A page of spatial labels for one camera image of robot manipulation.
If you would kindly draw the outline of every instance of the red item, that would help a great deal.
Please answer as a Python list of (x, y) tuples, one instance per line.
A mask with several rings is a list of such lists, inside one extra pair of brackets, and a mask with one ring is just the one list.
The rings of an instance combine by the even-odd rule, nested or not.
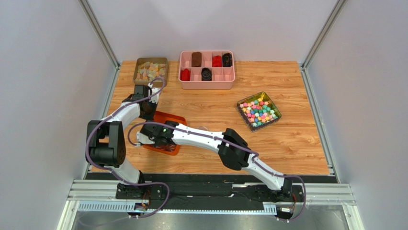
[(188, 69), (184, 69), (181, 71), (180, 79), (182, 81), (189, 81), (191, 76), (191, 72)]
[(213, 67), (221, 67), (222, 66), (222, 58), (221, 56), (213, 57)]
[[(163, 123), (163, 124), (166, 121), (175, 121), (185, 126), (187, 125), (187, 121), (184, 117), (176, 116), (173, 114), (167, 114), (167, 113), (160, 112), (160, 111), (156, 111), (154, 113), (153, 121)], [(172, 145), (172, 144), (157, 146), (157, 148), (153, 147), (153, 145), (143, 145), (143, 147), (148, 150), (165, 153), (171, 156), (177, 155), (177, 153), (179, 153), (179, 150), (180, 150), (180, 145)]]

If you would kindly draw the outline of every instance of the container of colorful stars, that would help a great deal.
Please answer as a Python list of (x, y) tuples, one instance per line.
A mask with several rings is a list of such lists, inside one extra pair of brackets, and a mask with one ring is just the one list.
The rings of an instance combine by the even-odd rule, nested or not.
[(282, 114), (265, 92), (260, 92), (237, 102), (237, 111), (251, 132), (277, 122)]

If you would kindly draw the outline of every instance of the metal floor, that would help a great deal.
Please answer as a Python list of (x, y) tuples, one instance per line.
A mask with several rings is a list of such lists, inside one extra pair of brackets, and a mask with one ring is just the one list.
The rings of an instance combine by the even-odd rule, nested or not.
[[(85, 224), (102, 224), (125, 217), (118, 212), (78, 212)], [(90, 229), (75, 221), (73, 230)], [(99, 230), (348, 230), (342, 206), (309, 206), (291, 223), (259, 215), (156, 214), (146, 219), (125, 219)]]

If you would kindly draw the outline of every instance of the robotic arm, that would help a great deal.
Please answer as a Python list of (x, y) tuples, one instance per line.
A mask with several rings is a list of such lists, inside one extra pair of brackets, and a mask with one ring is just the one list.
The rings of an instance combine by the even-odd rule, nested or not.
[[(124, 108), (113, 112), (110, 115), (112, 118), (107, 120), (91, 138), (89, 153), (92, 161), (102, 167), (111, 168), (125, 181), (138, 183), (140, 171), (125, 158), (126, 148), (123, 130), (138, 117), (153, 120), (159, 94), (151, 97), (149, 101), (132, 102), (158, 91), (159, 89), (152, 88), (151, 84), (149, 86), (135, 85), (135, 92), (122, 102), (121, 107)], [(87, 136), (105, 119), (107, 118), (90, 121)], [(173, 121), (167, 121), (165, 124), (168, 127), (155, 122), (146, 122), (137, 133), (137, 140), (141, 144), (153, 144), (155, 147), (177, 144), (214, 151), (218, 153), (226, 167), (237, 171), (246, 170), (264, 182), (269, 189), (285, 195), (291, 193), (292, 182), (283, 177), (272, 176), (270, 172), (277, 175), (283, 174), (263, 163), (255, 154), (243, 150), (248, 149), (250, 151), (248, 144), (234, 130), (227, 128), (225, 132), (211, 132), (190, 128)], [(106, 137), (109, 137), (108, 143), (99, 141)], [(240, 148), (236, 148), (230, 143), (238, 145)]]

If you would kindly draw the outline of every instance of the plastic container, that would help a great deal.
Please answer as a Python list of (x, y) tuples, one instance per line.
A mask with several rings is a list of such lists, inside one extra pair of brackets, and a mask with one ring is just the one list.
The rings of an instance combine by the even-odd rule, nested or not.
[[(201, 52), (201, 67), (191, 67), (191, 54)], [(213, 57), (223, 56), (230, 53), (232, 56), (232, 65), (230, 67), (213, 67)], [(181, 87), (185, 90), (229, 90), (235, 81), (234, 54), (229, 50), (208, 51), (183, 51), (180, 54), (179, 81)], [(209, 68), (212, 73), (211, 81), (201, 81), (201, 71), (203, 68)], [(188, 69), (191, 72), (190, 81), (180, 79), (181, 71)]]
[[(165, 57), (141, 57), (138, 58), (136, 61), (136, 68), (135, 68), (135, 73), (133, 74), (133, 82), (135, 84), (139, 84), (139, 85), (148, 85), (151, 80), (137, 80), (137, 71), (139, 69), (139, 66), (142, 65), (143, 63), (146, 62), (153, 62), (153, 63), (157, 63), (157, 64), (165, 64), (165, 73), (164, 73), (164, 86), (167, 85), (167, 79), (169, 78), (169, 63), (167, 61), (167, 58)], [(161, 81), (155, 81), (153, 83), (153, 87), (157, 87), (160, 88), (162, 86), (162, 82)]]
[[(173, 114), (167, 114), (167, 113), (160, 112), (160, 111), (156, 111), (154, 113), (153, 121), (163, 123), (163, 124), (166, 121), (175, 121), (185, 126), (187, 125), (187, 121), (184, 117), (176, 116)], [(168, 154), (171, 156), (177, 155), (177, 153), (179, 153), (179, 150), (180, 150), (180, 145), (158, 146), (157, 148), (153, 147), (153, 145), (143, 145), (143, 147), (148, 150), (161, 152), (161, 153)]]
[[(266, 123), (260, 125), (260, 126), (252, 126), (251, 121), (249, 120), (249, 118), (246, 116), (246, 113), (243, 111), (243, 108), (240, 107), (241, 104), (244, 103), (251, 103), (255, 100), (261, 100), (263, 102), (268, 102), (267, 107), (269, 107), (271, 110), (275, 111), (275, 115), (277, 116), (277, 118), (273, 119), (273, 120), (269, 120)], [(240, 100), (237, 102), (237, 111), (239, 113), (239, 115), (241, 115), (242, 119), (244, 120), (245, 124), (248, 126), (248, 128), (251, 130), (251, 132), (255, 132), (258, 131), (262, 128), (265, 128), (266, 126), (270, 126), (273, 123), (277, 122), (279, 119), (281, 119), (282, 114), (279, 112), (278, 108), (276, 107), (276, 105), (272, 102), (271, 98), (265, 93), (265, 92), (260, 92), (257, 94), (254, 94), (250, 97), (247, 97), (243, 100)]]

